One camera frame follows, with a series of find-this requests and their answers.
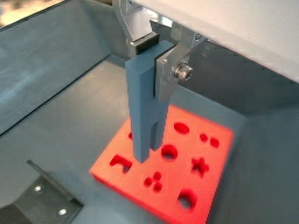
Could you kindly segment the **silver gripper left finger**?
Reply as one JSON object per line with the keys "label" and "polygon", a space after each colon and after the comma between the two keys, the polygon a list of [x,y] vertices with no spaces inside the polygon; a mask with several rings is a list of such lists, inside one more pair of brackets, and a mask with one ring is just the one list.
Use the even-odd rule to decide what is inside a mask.
{"label": "silver gripper left finger", "polygon": [[134,0],[112,0],[112,6],[133,58],[159,43],[159,35],[152,30],[147,9]]}

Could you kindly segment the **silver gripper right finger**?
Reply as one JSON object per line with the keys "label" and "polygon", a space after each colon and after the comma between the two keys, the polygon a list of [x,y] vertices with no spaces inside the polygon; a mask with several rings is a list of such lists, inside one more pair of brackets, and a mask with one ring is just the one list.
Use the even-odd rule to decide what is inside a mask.
{"label": "silver gripper right finger", "polygon": [[196,31],[177,23],[172,23],[171,36],[177,44],[165,51],[155,62],[155,97],[160,102],[171,98],[177,82],[191,78],[189,56],[207,41],[207,38]]}

